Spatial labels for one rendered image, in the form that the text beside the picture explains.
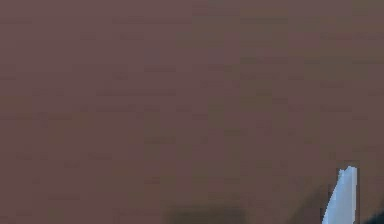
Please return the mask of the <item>pale blue slanted post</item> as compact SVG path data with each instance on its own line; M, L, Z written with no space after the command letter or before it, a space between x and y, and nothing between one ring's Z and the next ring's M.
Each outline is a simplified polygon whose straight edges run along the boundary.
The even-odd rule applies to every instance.
M356 220L358 169L340 169L321 224L354 224Z

